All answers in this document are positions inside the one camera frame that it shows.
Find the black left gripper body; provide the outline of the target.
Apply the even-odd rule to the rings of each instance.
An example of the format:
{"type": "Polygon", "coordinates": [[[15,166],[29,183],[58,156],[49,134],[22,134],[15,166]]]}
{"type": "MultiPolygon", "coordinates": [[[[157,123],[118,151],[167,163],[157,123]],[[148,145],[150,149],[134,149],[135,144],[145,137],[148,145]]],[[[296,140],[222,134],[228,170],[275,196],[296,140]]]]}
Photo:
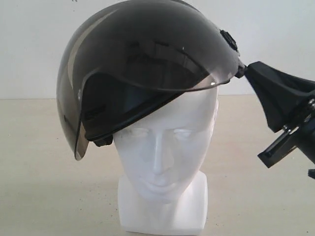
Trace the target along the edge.
{"type": "Polygon", "coordinates": [[[270,146],[259,153],[258,158],[267,168],[283,160],[295,149],[299,149],[312,163],[315,162],[315,100],[304,107],[304,116],[294,126],[286,125],[283,133],[270,146]]]}

